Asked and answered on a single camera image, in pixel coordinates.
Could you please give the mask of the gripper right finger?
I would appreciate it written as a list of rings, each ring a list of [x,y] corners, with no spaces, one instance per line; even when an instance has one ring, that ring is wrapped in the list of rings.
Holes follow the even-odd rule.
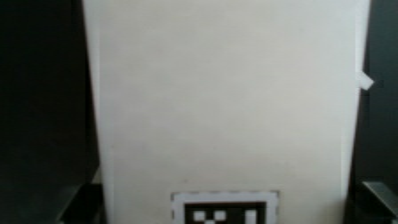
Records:
[[[398,194],[384,182],[361,183],[359,207],[375,224],[398,224]]]

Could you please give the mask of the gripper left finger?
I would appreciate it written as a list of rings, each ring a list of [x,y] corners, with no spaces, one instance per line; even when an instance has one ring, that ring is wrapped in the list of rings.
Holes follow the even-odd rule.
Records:
[[[57,224],[103,224],[103,186],[84,184],[57,218]]]

